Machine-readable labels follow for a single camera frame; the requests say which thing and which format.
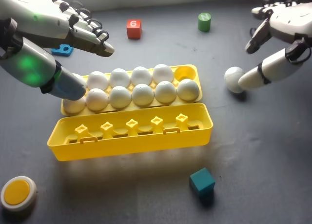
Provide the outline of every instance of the yellow button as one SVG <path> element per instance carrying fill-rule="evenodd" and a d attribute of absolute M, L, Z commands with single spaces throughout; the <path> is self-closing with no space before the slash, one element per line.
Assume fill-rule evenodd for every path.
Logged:
<path fill-rule="evenodd" d="M 18 205 L 28 197 L 30 187 L 25 180 L 15 180 L 11 182 L 4 191 L 4 200 L 9 205 Z"/>

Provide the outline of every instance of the round button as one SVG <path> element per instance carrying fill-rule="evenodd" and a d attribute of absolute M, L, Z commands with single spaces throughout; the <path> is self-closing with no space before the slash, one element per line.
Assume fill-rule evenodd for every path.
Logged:
<path fill-rule="evenodd" d="M 0 200 L 4 208 L 10 211 L 21 211 L 35 200 L 36 192 L 34 181 L 26 176 L 18 176 L 4 185 Z"/>

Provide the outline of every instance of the green cylinder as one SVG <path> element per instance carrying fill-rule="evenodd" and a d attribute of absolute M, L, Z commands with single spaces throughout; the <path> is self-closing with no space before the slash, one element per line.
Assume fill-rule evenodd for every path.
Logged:
<path fill-rule="evenodd" d="M 203 32 L 210 30 L 211 15 L 209 13 L 201 13 L 198 15 L 198 29 Z"/>

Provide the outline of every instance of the number 6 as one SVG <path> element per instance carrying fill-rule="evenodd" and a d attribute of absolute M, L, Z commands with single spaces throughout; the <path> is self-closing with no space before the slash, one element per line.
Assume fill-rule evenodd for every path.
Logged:
<path fill-rule="evenodd" d="M 131 22 L 130 22 L 130 26 L 136 26 L 137 25 L 137 21 L 136 20 L 132 20 Z"/>

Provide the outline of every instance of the teal cube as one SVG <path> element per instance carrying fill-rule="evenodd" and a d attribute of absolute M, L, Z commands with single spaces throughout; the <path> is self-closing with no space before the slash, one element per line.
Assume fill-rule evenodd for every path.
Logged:
<path fill-rule="evenodd" d="M 190 176 L 190 183 L 198 196 L 204 196 L 214 189 L 215 180 L 206 168 Z"/>

